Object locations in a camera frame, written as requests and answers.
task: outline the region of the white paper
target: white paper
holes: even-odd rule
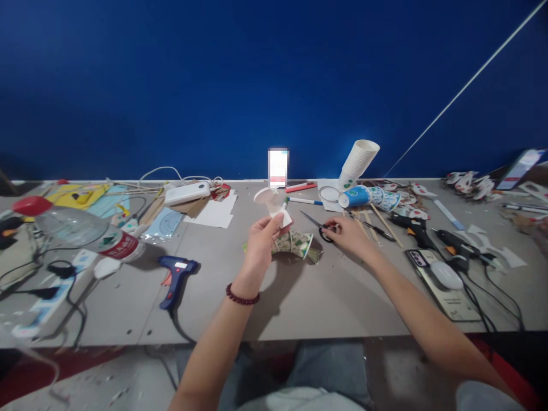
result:
[[[333,187],[334,189],[337,189],[338,184],[339,184],[339,179],[319,179],[318,180],[318,196],[320,196],[320,190],[322,187],[328,186],[328,187]],[[339,205],[339,203],[328,203],[322,197],[320,197],[320,201],[324,203],[324,208],[327,211],[343,212],[343,209]]]
[[[230,213],[238,198],[234,193],[234,190],[230,190],[230,195],[221,202],[210,199],[198,217],[193,219],[186,215],[183,221],[185,223],[208,225],[210,227],[228,228],[233,217]]]

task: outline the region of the white power bank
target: white power bank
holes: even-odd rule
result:
[[[166,191],[164,204],[174,206],[175,204],[186,203],[207,196],[209,196],[208,183],[193,183]]]

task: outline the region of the white paper cup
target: white paper cup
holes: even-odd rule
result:
[[[359,175],[351,175],[342,171],[339,177],[339,184],[337,185],[337,189],[340,192],[343,192],[354,188],[357,184],[356,180],[358,179],[358,177]]]
[[[358,140],[354,143],[342,171],[351,176],[360,177],[371,164],[381,147],[370,140]]]

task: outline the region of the power strip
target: power strip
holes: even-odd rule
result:
[[[72,260],[76,268],[76,280],[58,278],[51,287],[59,287],[57,294],[51,300],[38,300],[30,309],[36,313],[34,321],[29,325],[16,325],[11,331],[17,338],[35,338],[49,336],[57,331],[63,320],[69,315],[72,307],[66,301],[72,282],[74,287],[70,292],[70,299],[74,302],[82,296],[88,285],[93,281],[93,267],[97,262],[98,254],[93,251],[80,250]]]

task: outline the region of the hand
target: hand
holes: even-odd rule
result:
[[[284,220],[282,213],[274,218],[267,216],[260,219],[249,229],[247,240],[247,253],[242,268],[243,272],[264,275],[272,262],[272,247],[274,241],[290,230],[290,225],[280,230],[280,224]]]
[[[350,251],[362,260],[366,260],[371,253],[378,252],[362,229],[358,227],[355,220],[345,217],[333,217],[325,222],[325,225],[330,227],[334,227],[335,224],[339,225],[336,232],[326,228],[323,228],[322,232],[340,247]]]

